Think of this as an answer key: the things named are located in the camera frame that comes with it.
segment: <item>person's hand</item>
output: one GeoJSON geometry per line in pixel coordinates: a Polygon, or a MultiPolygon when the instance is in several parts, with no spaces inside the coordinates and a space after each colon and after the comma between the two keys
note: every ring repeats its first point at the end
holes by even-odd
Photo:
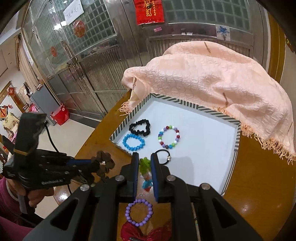
{"type": "Polygon", "coordinates": [[[31,207],[35,207],[38,203],[40,203],[45,196],[52,196],[54,195],[54,189],[39,189],[34,191],[29,191],[29,193],[26,192],[24,187],[21,185],[20,182],[7,179],[9,189],[11,192],[17,197],[17,194],[26,196],[28,195],[29,199],[29,205],[31,207]]]}

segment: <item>multicolored bead bracelet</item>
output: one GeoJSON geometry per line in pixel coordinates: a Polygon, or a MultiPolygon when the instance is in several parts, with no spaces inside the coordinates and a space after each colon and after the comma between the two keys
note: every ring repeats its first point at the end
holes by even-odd
{"type": "Polygon", "coordinates": [[[140,136],[136,136],[135,134],[127,134],[124,138],[123,138],[123,141],[122,141],[122,144],[125,146],[126,149],[130,150],[130,151],[136,151],[136,150],[139,150],[141,148],[143,148],[145,146],[145,141],[143,138],[141,138],[140,136]],[[138,146],[135,146],[135,147],[130,147],[126,141],[128,140],[128,138],[135,138],[135,139],[138,139],[141,144],[138,145],[138,146]]]}
{"type": "Polygon", "coordinates": [[[179,133],[179,130],[177,127],[174,127],[174,126],[166,126],[163,130],[161,130],[158,134],[158,142],[161,144],[161,146],[165,149],[172,149],[173,147],[175,147],[175,145],[177,145],[177,143],[179,142],[179,139],[180,139],[180,133],[179,133]],[[170,145],[166,145],[163,143],[163,133],[166,132],[167,130],[169,129],[172,129],[176,132],[177,134],[177,137],[175,139],[175,141],[170,144],[170,145]]]}
{"type": "Polygon", "coordinates": [[[146,201],[146,199],[136,199],[133,203],[129,203],[128,206],[126,207],[126,220],[131,223],[132,225],[135,225],[136,227],[143,226],[148,222],[148,220],[152,217],[153,214],[153,208],[152,204],[146,201]],[[135,221],[132,220],[130,216],[131,208],[136,204],[136,203],[144,203],[148,207],[148,214],[144,218],[143,221],[136,223],[135,221]]]}

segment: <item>blue bead bracelet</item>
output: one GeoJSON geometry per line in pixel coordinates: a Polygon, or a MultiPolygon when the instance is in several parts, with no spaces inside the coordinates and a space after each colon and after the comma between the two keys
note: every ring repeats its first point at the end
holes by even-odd
{"type": "Polygon", "coordinates": [[[145,145],[145,141],[143,138],[141,138],[140,136],[136,136],[135,134],[127,134],[124,138],[123,138],[123,141],[122,141],[124,147],[130,151],[137,151],[139,149],[142,149],[145,145]],[[141,144],[138,145],[138,146],[135,146],[135,147],[130,147],[126,141],[128,140],[128,138],[135,138],[135,139],[138,139],[141,144]]]}

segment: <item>striped tray border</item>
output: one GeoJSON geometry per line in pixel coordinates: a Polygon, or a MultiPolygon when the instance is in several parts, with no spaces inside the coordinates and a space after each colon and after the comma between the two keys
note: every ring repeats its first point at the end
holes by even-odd
{"type": "Polygon", "coordinates": [[[225,193],[225,190],[227,189],[227,186],[229,184],[229,181],[230,181],[230,178],[231,178],[231,175],[232,175],[232,170],[234,168],[234,165],[235,165],[235,161],[236,161],[236,158],[237,158],[237,152],[238,152],[238,148],[239,148],[239,138],[240,138],[240,127],[241,127],[241,124],[240,124],[240,121],[239,120],[236,120],[232,117],[229,117],[228,115],[225,115],[221,112],[218,112],[218,111],[215,111],[215,110],[212,110],[212,109],[209,109],[209,108],[206,108],[206,107],[203,107],[201,105],[198,105],[198,104],[194,104],[194,103],[191,103],[191,102],[188,102],[188,101],[184,101],[184,100],[181,100],[181,99],[176,99],[176,98],[173,98],[173,97],[169,97],[169,96],[165,96],[165,95],[159,95],[159,94],[149,94],[147,95],[134,109],[131,113],[129,113],[126,118],[123,120],[123,122],[121,122],[121,124],[118,126],[118,128],[113,132],[113,134],[111,135],[110,137],[110,140],[112,142],[114,142],[115,138],[119,135],[119,133],[123,130],[123,128],[129,124],[129,122],[131,121],[131,119],[135,116],[135,114],[143,107],[143,105],[145,105],[147,103],[147,101],[151,98],[151,97],[155,97],[155,98],[158,98],[158,99],[163,99],[163,100],[166,100],[166,101],[172,101],[174,103],[178,103],[180,105],[184,105],[184,106],[188,106],[190,108],[193,108],[193,109],[197,109],[197,110],[200,110],[200,111],[203,111],[205,113],[208,113],[208,114],[211,114],[211,115],[214,115],[218,118],[222,118],[223,120],[226,120],[234,125],[237,125],[237,138],[236,138],[236,141],[235,141],[235,146],[234,146],[234,155],[233,155],[233,159],[232,159],[232,165],[231,165],[231,171],[229,172],[228,174],[228,177],[227,177],[227,180],[226,180],[226,183],[225,183],[225,186],[223,188],[223,191],[222,191],[222,194],[221,195],[224,195],[225,193]]]}

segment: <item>metal screw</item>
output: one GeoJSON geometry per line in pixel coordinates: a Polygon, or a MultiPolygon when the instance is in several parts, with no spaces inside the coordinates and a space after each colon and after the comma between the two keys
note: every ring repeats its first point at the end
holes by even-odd
{"type": "Polygon", "coordinates": [[[170,181],[170,182],[173,182],[174,180],[176,180],[176,177],[173,176],[173,175],[168,175],[167,180],[170,181]]]}
{"type": "Polygon", "coordinates": [[[121,181],[124,180],[124,176],[123,176],[123,175],[117,175],[117,176],[115,177],[115,180],[118,181],[118,182],[121,182],[121,181]]]}
{"type": "Polygon", "coordinates": [[[211,188],[211,186],[208,183],[202,183],[201,187],[203,190],[209,190],[211,188]]]}
{"type": "Polygon", "coordinates": [[[83,191],[83,192],[89,190],[89,185],[87,185],[87,184],[82,184],[82,185],[80,186],[80,190],[83,191]]]}

